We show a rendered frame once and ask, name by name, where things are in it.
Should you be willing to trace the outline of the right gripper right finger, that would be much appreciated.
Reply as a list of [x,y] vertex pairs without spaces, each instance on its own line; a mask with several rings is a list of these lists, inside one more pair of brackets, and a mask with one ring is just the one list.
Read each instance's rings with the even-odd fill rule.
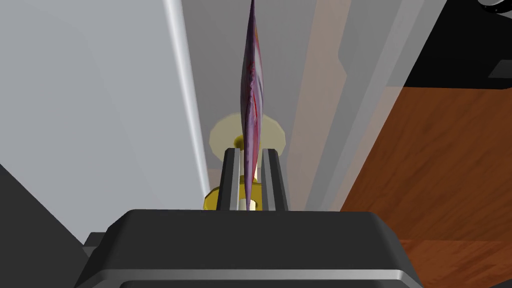
[[262,149],[261,188],[263,211],[289,210],[279,155],[275,149]]

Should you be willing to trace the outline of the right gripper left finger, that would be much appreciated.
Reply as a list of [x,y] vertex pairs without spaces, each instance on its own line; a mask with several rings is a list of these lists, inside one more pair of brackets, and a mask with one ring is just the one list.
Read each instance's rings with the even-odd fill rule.
[[239,148],[225,150],[216,204],[218,211],[239,209],[240,153]]

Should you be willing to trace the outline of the grey door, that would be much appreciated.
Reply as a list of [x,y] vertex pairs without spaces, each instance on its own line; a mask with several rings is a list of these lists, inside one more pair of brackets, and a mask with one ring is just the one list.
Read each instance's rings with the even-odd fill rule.
[[[339,61],[351,0],[254,0],[264,113],[284,130],[281,168],[290,207],[303,210],[346,79]],[[251,0],[182,0],[210,185],[221,161],[209,144],[221,119],[240,110]]]

